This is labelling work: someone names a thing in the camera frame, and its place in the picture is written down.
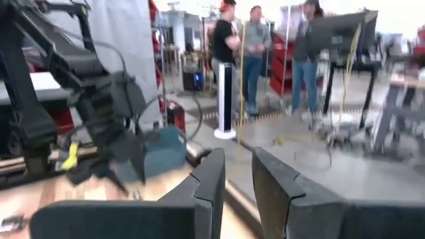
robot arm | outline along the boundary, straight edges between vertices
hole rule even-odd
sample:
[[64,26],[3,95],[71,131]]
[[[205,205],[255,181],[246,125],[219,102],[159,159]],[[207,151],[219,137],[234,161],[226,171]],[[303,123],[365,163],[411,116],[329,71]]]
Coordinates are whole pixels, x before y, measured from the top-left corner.
[[123,124],[124,118],[139,118],[147,107],[135,79],[125,69],[110,74],[95,52],[73,44],[30,1],[2,0],[0,14],[0,32],[7,35],[0,39],[7,68],[5,85],[24,152],[44,152],[56,141],[56,126],[37,102],[25,64],[20,45],[25,35],[40,47],[55,80],[62,88],[73,91],[70,106],[77,109],[101,157],[137,162],[139,176],[144,179],[141,136],[134,135]]

